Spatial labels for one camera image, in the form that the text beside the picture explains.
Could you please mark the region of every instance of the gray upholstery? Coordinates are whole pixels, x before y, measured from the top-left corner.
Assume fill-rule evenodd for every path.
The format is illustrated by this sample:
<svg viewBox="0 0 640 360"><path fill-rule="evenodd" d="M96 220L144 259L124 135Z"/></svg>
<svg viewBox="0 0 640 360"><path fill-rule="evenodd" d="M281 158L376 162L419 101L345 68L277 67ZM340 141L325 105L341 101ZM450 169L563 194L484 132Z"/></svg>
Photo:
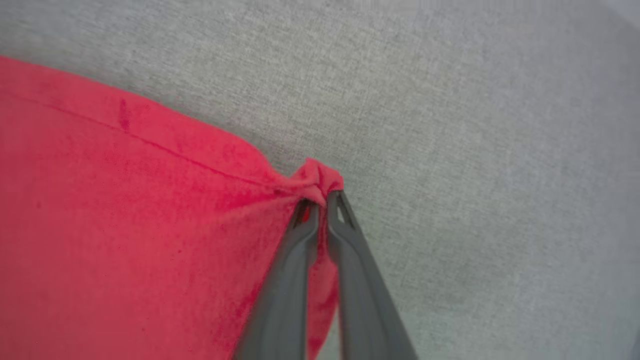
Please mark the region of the gray upholstery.
<svg viewBox="0 0 640 360"><path fill-rule="evenodd" d="M227 129L286 174L339 169L423 359L630 358L640 32L592 0L379 3L4 0L0 53Z"/></svg>

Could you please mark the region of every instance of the red cloth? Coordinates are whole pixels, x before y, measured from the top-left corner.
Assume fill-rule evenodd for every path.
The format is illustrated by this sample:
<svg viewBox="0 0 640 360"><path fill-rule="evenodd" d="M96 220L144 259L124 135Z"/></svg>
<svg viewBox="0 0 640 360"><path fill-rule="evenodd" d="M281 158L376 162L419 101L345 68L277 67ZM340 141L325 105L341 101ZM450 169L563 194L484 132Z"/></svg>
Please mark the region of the red cloth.
<svg viewBox="0 0 640 360"><path fill-rule="evenodd" d="M0 359L227 359L295 204L340 189L316 160L286 178L230 133L0 58ZM326 233L309 297L315 357Z"/></svg>

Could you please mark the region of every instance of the seam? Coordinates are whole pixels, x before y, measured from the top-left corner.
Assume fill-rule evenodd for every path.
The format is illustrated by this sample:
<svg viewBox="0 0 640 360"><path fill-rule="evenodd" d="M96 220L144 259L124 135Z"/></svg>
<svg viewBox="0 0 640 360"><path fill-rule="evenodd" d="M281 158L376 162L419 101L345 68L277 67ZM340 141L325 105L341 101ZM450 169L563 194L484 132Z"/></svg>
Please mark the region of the seam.
<svg viewBox="0 0 640 360"><path fill-rule="evenodd" d="M119 133L122 133L122 134L124 134L124 135L130 136L130 137L135 138L135 139L137 139L137 140L140 140L140 141L142 141L143 143L145 143L145 144L147 144L147 145L149 145L149 146L153 146L153 147L156 147L156 148L158 148L158 149L164 150L165 152L168 152L168 153L169 153L169 154L171 154L171 155L174 155L174 156L176 156L176 157L178 157L178 158L181 158L181 159L183 159L183 160L186 160L186 161L188 161L188 162L190 162L190 163L192 163L192 164L194 164L194 165L198 165L198 166L200 166L200 167L206 168L207 170L213 171L213 172L215 172L215 173L218 173L218 174L221 174L221 175L224 175L224 176L228 176L228 177L231 177L231 178L234 178L234 179L240 180L240 181L244 181L244 182L249 183L249 184L252 184L252 185L263 186L263 187L265 187L265 188L269 188L269 189L280 190L281 192L288 193L289 195L296 195L296 196L300 196L298 193L293 192L293 191L290 191L290 190L288 190L288 189L283 189L283 188L279 188L279 187L277 187L277 186L267 185L267 184L260 183L260 182L258 182L258 181L252 181L252 180L249 180L249 179L245 179L245 178L243 178L243 177L240 177L240 176L236 176L236 175L228 174L228 173L226 173L226 172L224 172L224 171L220 171L220 170L218 170L218 169L216 169L216 168L212 168L212 167L210 167L210 166L208 166L208 165L206 165L206 164L203 164L203 163L201 163L201 162L199 162L199 161L196 161L196 160L191 159L191 158L188 158L188 157L186 157L186 156L184 156L184 155L178 154L177 152L175 152L175 151L173 151L173 150L171 150L171 149L167 149L166 147L163 147L162 145L159 145L158 143L152 142L152 141L150 141L150 140L147 140L147 139L145 139L145 138L143 138L143 137L141 137L141 136L134 135L134 134L131 134L131 133L127 133L127 132L122 131L121 129L119 129L119 128L115 127L115 126L111 126L111 125L109 125L109 124L105 124L105 123L103 123L103 122L100 122L100 121L98 121L98 120L92 119L92 118L90 118L90 117L87 117L87 116L84 116L84 115L81 115L81 114L78 114L78 113L74 113L73 111L68 111L68 110L66 110L66 109L59 108L59 107L57 107L57 106L53 106L53 105L49 105L49 104L45 104L45 103L43 103L43 102L39 102L39 101L36 101L36 100L30 99L30 98L27 98L27 97L23 97L23 96L20 96L20 95L14 94L14 93L12 93L12 92L8 92L8 91L6 91L6 90L0 90L0 93L5 93L5 94L8 94L8 95L10 95L10 96L13 96L13 97L15 97L15 98L17 98L17 99L20 99L20 100L26 101L26 102L31 102L31 103L33 103L33 104L37 104L37 105L44 106L44 107L46 107L46 108L54 109L54 110L60 111L60 112L62 112L62 113L66 113L66 114L69 114L69 115L73 115L73 116L75 116L75 117L79 117L80 119L83 119L83 120L86 120L86 121L90 121L90 122L93 122L93 123L95 123L95 124L100 124L100 125L102 125L102 126L104 126L104 127L107 127L107 128L109 128L109 129L112 129L112 130L118 131Z"/></svg>

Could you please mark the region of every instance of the red fabric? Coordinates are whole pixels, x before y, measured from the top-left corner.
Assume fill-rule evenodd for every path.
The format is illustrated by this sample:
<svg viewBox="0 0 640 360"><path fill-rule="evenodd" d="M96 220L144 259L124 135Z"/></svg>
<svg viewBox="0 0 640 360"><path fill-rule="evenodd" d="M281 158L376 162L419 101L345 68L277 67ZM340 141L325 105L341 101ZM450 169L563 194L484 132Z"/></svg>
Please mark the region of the red fabric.
<svg viewBox="0 0 640 360"><path fill-rule="evenodd" d="M230 133L0 58L0 359L228 359L295 204L340 189L316 160L286 178ZM315 357L324 233L309 296Z"/></svg>

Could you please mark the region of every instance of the gray fabric surface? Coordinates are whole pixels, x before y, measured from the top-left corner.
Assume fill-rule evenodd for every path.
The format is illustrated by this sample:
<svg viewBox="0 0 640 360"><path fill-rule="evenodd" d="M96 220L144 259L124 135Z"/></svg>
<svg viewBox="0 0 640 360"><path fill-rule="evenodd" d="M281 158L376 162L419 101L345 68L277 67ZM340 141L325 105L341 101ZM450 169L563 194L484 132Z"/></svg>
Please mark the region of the gray fabric surface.
<svg viewBox="0 0 640 360"><path fill-rule="evenodd" d="M284 173L339 169L423 359L630 358L640 32L591 0L381 3L5 0L0 53L228 129Z"/></svg>

